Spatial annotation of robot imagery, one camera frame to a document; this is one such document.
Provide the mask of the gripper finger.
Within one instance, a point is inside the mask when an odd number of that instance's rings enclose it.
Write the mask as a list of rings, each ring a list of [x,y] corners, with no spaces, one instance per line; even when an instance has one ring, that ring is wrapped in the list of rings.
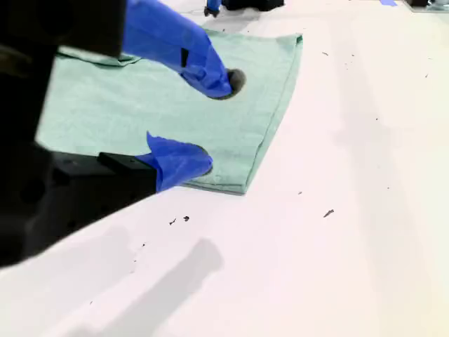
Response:
[[[122,52],[159,62],[203,95],[225,100],[246,83],[239,69],[228,69],[206,31],[160,1],[128,1]]]
[[[121,175],[149,180],[155,193],[169,190],[213,170],[213,159],[199,145],[147,133],[149,152],[137,156],[101,152],[98,161]]]
[[[209,15],[211,15],[216,18],[220,13],[221,5],[221,0],[207,0],[205,6],[205,16],[208,17]]]

